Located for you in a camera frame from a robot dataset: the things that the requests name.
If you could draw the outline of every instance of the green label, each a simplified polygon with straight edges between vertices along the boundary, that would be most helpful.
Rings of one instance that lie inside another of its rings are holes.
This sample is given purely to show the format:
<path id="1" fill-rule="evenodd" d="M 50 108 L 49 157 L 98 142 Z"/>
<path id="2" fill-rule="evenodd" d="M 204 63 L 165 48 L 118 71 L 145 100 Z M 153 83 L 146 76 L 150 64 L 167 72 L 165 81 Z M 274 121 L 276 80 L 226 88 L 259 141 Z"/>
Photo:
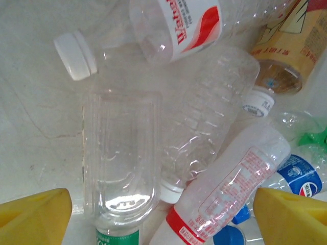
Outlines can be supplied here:
<path id="1" fill-rule="evenodd" d="M 127 236 L 109 236 L 97 230 L 97 245 L 138 245 L 139 232 Z"/>

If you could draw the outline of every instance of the red and white label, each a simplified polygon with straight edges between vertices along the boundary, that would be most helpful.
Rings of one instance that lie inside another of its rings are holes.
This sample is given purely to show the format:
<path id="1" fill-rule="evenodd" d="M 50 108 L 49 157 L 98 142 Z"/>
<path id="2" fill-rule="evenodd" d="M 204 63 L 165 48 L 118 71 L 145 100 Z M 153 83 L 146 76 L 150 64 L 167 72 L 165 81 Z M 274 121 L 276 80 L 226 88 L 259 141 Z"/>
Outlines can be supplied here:
<path id="1" fill-rule="evenodd" d="M 173 60 L 217 40 L 222 23 L 218 0 L 158 0 L 173 42 Z"/>
<path id="2" fill-rule="evenodd" d="M 166 217 L 168 225 L 187 244 L 201 245 L 205 240 L 201 239 L 176 213 L 172 208 Z"/>
<path id="3" fill-rule="evenodd" d="M 177 203 L 168 214 L 167 223 L 186 244 L 202 244 L 225 227 L 244 206 L 253 190 L 276 171 L 277 166 L 271 164 L 265 153 L 251 147 L 209 194 L 198 193 L 199 202 L 202 201 L 198 212 L 190 212 L 185 205 Z"/>

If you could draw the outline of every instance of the blue bottle cap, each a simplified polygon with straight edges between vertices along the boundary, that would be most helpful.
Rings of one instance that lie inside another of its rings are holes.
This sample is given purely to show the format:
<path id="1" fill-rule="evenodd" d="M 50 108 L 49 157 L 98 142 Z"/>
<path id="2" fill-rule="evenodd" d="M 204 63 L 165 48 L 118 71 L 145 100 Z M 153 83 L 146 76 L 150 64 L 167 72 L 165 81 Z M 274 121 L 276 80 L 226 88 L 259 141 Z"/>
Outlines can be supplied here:
<path id="1" fill-rule="evenodd" d="M 245 245 L 242 232 L 233 226 L 226 226 L 214 236 L 215 245 Z"/>
<path id="2" fill-rule="evenodd" d="M 235 225 L 239 225 L 251 218 L 250 210 L 245 205 L 240 212 L 231 220 Z"/>

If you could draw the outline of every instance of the green bottle cap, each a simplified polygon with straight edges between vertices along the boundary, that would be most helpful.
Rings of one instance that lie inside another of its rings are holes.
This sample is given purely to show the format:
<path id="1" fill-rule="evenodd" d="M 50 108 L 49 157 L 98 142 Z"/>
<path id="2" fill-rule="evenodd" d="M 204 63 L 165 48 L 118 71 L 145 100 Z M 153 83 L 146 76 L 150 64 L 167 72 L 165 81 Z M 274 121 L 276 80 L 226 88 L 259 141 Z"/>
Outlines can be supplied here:
<path id="1" fill-rule="evenodd" d="M 305 133 L 298 145 L 318 144 L 327 149 L 327 128 L 321 133 Z"/>

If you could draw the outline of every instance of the pepsi logo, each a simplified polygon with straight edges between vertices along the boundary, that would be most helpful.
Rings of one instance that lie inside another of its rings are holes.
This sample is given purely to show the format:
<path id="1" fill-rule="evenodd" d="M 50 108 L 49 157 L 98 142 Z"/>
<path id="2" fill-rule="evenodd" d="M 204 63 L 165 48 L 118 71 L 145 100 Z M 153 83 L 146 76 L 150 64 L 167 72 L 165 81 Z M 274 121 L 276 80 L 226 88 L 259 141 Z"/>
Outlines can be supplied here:
<path id="1" fill-rule="evenodd" d="M 316 184 L 312 182 L 307 182 L 301 187 L 299 195 L 303 197 L 311 198 L 315 194 L 317 194 L 317 191 L 318 191 L 318 187 Z"/>

